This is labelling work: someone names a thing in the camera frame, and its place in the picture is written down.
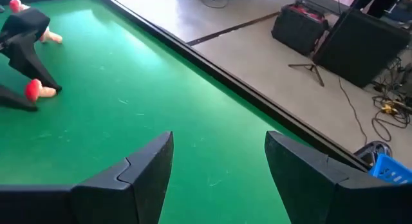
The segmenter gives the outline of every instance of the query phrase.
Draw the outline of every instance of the gray floor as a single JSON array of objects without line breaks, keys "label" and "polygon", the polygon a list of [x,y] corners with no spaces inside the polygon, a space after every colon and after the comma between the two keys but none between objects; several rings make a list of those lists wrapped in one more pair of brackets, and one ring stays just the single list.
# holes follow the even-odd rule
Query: gray floor
[{"label": "gray floor", "polygon": [[[344,146],[355,152],[364,144],[364,137],[344,93],[338,77],[319,69],[325,82],[321,87],[314,75],[304,69],[292,69],[288,64],[310,63],[310,60],[270,35],[274,19],[246,27],[201,43],[194,48],[216,64],[231,71],[277,104]],[[371,125],[378,111],[372,104],[372,93],[342,79],[352,104],[357,110],[368,141],[380,140]],[[412,127],[389,127],[394,157],[412,167],[410,143]]]},{"label": "gray floor", "polygon": [[[184,41],[224,30],[279,11],[293,0],[231,0],[224,9],[203,6],[199,0],[124,0],[140,15],[169,30]],[[304,69],[288,64],[309,59],[270,36],[274,19],[257,23],[194,46],[196,50],[258,89],[277,104],[354,152],[364,144],[358,124],[338,83],[338,77],[320,69],[325,87]],[[370,92],[342,80],[355,106],[368,141],[379,140],[371,126],[378,111]],[[394,157],[412,168],[412,127],[388,127]]]},{"label": "gray floor", "polygon": [[277,12],[293,0],[230,0],[224,9],[200,0],[121,0],[185,42]]}]

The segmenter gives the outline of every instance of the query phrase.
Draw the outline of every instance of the black speaker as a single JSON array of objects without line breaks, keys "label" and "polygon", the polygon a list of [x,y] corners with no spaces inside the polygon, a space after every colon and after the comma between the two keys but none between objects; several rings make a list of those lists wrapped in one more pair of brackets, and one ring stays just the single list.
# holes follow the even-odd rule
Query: black speaker
[{"label": "black speaker", "polygon": [[409,40],[407,31],[351,9],[341,15],[313,60],[363,88],[395,59]]},{"label": "black speaker", "polygon": [[272,37],[308,56],[328,27],[324,16],[303,5],[286,5],[276,18]]}]

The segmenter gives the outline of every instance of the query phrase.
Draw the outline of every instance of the blue plastic basket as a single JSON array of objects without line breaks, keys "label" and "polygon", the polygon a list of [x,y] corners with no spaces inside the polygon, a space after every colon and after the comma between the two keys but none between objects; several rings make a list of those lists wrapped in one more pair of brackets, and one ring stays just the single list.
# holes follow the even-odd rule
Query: blue plastic basket
[{"label": "blue plastic basket", "polygon": [[369,174],[385,182],[412,183],[412,171],[385,154],[378,155],[378,161]]}]

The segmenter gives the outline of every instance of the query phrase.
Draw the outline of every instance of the speaker stand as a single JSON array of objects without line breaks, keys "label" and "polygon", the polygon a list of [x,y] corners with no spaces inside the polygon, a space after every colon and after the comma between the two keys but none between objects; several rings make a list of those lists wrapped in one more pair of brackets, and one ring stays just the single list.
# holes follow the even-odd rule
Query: speaker stand
[{"label": "speaker stand", "polygon": [[319,84],[324,87],[324,83],[321,77],[321,74],[319,73],[319,70],[317,69],[317,65],[315,64],[289,64],[289,67],[304,67],[307,70],[310,70],[311,72],[314,72],[316,74],[317,80],[319,81]]}]

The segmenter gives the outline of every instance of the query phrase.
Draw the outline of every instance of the scratch on felt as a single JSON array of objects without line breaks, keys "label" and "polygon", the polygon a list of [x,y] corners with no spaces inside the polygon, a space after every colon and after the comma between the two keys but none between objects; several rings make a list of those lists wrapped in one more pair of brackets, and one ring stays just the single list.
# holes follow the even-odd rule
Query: scratch on felt
[{"label": "scratch on felt", "polygon": [[33,137],[31,140],[36,140],[36,139],[40,139],[40,138],[46,138],[46,137],[49,137],[49,136],[52,136],[52,134],[50,134],[50,133],[45,133],[45,134],[41,134],[41,135],[39,135],[39,136]]},{"label": "scratch on felt", "polygon": [[126,104],[126,105],[129,104],[129,103],[127,102],[127,100],[126,100],[126,101],[123,101],[123,100],[121,100],[120,98],[118,98],[117,100],[118,100],[119,102],[123,103],[123,104]]},{"label": "scratch on felt", "polygon": [[219,184],[220,182],[221,182],[221,180],[218,180],[216,183],[209,184],[209,186],[210,187],[215,186],[215,185]]}]

